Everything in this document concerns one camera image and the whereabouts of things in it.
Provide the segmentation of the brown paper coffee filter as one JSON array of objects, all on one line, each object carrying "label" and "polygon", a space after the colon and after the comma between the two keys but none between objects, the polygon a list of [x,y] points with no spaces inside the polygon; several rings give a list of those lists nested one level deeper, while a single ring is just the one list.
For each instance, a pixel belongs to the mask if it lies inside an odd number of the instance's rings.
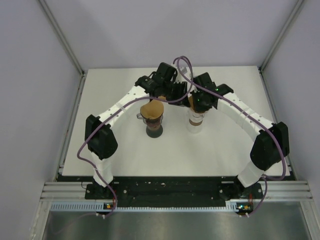
[{"label": "brown paper coffee filter", "polygon": [[140,114],[149,120],[155,120],[164,113],[164,104],[159,100],[152,100],[140,107]]}]

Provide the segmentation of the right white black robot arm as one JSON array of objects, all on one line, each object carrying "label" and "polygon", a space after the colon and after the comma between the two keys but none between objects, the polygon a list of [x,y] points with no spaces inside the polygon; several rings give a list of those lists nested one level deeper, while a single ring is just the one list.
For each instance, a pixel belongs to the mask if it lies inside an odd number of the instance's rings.
[{"label": "right white black robot arm", "polygon": [[290,152],[289,130],[283,123],[266,119],[247,106],[226,84],[216,85],[205,72],[193,79],[192,104],[196,111],[205,112],[211,108],[224,113],[241,127],[253,141],[250,161],[235,177],[232,191],[239,198],[245,198],[252,191],[252,185],[266,175],[266,171],[277,163],[282,164],[282,180],[287,171],[286,156]]}]

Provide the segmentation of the glass carafe with red rim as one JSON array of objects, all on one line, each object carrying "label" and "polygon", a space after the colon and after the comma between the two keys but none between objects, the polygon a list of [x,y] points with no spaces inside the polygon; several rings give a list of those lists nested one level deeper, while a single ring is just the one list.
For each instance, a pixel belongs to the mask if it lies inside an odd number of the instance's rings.
[{"label": "glass carafe with red rim", "polygon": [[146,120],[146,134],[150,138],[158,138],[163,134],[163,127],[160,120]]}]

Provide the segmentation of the clear plastic coffee dripper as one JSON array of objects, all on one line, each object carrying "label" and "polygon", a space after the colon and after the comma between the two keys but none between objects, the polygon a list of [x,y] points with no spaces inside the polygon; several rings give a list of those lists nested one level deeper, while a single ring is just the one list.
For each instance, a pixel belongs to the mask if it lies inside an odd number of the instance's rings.
[{"label": "clear plastic coffee dripper", "polygon": [[142,120],[146,125],[148,126],[157,126],[157,125],[161,125],[162,121],[163,121],[163,115],[155,118],[155,119],[150,119],[150,118],[146,118],[144,117],[142,114],[138,113],[136,115],[137,119]]}]

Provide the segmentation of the clear glass with brown band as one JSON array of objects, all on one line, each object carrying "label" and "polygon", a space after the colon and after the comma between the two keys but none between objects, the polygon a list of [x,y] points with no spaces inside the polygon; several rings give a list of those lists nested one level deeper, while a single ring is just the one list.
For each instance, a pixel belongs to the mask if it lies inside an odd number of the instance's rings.
[{"label": "clear glass with brown band", "polygon": [[191,134],[198,134],[202,131],[204,125],[204,121],[199,121],[199,122],[194,122],[192,119],[188,119],[187,124],[186,124],[186,129],[191,133]]}]

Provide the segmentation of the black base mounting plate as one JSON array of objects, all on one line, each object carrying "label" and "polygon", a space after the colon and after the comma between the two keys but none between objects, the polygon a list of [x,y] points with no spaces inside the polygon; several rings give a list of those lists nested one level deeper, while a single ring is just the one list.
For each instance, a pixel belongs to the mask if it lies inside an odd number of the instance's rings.
[{"label": "black base mounting plate", "polygon": [[224,207],[226,201],[261,199],[259,183],[244,188],[235,177],[116,176],[109,187],[95,181],[86,187],[86,200],[117,200],[120,207]]}]

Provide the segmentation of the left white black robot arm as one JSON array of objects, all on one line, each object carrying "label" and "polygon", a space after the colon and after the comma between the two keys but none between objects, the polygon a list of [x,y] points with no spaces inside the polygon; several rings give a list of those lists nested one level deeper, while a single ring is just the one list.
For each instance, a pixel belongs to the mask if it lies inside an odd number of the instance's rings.
[{"label": "left white black robot arm", "polygon": [[190,64],[181,67],[178,63],[179,59],[173,64],[160,63],[150,75],[139,77],[112,107],[97,116],[91,114],[87,117],[83,146],[92,154],[88,163],[94,170],[96,192],[102,198],[109,198],[114,191],[112,162],[119,146],[115,130],[122,124],[122,119],[137,113],[137,117],[145,122],[147,132],[157,138],[163,132],[164,104],[190,106],[188,95],[191,89],[182,79],[186,77],[192,81],[193,69]]}]

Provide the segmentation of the clear glass cup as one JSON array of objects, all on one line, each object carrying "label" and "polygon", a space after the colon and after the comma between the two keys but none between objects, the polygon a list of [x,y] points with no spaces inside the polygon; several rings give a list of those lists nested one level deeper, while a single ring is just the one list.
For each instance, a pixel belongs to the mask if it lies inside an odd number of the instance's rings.
[{"label": "clear glass cup", "polygon": [[206,112],[195,112],[191,108],[188,109],[187,116],[189,121],[194,124],[201,124],[204,120]]}]

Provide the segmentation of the aluminium frame rail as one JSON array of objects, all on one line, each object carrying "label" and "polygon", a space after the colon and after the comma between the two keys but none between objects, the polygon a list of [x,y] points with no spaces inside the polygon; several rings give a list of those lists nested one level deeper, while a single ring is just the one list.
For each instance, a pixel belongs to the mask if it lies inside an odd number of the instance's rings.
[{"label": "aluminium frame rail", "polygon": [[[40,195],[41,201],[82,201],[84,187],[88,183],[46,182]],[[268,202],[312,201],[313,196],[307,181],[268,181],[265,200]]]}]

